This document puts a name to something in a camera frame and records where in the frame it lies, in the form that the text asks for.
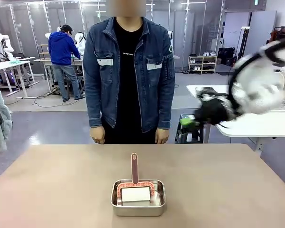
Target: chest pocket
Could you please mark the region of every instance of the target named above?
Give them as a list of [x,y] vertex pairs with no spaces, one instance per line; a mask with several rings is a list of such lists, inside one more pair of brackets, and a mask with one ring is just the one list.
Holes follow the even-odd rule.
[[157,56],[152,58],[146,58],[147,59],[147,77],[148,77],[148,83],[149,86],[157,86],[160,74],[161,74],[161,68],[163,63],[163,56]]
[[103,82],[112,82],[114,58],[113,53],[95,52],[97,62],[100,66],[100,77]]

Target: shoe rack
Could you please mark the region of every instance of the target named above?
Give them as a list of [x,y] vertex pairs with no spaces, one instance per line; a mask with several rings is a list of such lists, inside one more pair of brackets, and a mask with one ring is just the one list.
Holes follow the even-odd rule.
[[[215,73],[216,70],[216,62],[217,56],[189,56],[188,60],[188,72],[194,73],[206,73],[206,71],[213,71]],[[204,69],[204,67],[211,66],[214,69]],[[199,67],[199,69],[191,70],[191,67]]]

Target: lint roller handle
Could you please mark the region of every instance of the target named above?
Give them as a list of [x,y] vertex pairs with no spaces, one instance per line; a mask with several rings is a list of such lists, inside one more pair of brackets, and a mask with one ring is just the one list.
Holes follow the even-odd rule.
[[138,155],[136,153],[132,153],[132,182],[134,184],[138,183]]

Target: metal tray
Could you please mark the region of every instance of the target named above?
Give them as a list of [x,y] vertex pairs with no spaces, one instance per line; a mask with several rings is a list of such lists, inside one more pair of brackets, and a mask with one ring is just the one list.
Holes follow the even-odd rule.
[[151,200],[151,206],[122,206],[118,205],[121,199],[117,198],[117,186],[121,183],[132,182],[132,180],[118,180],[114,183],[110,203],[113,206],[114,213],[118,216],[160,216],[165,210],[165,187],[159,180],[139,180],[149,181],[154,184],[155,195]]

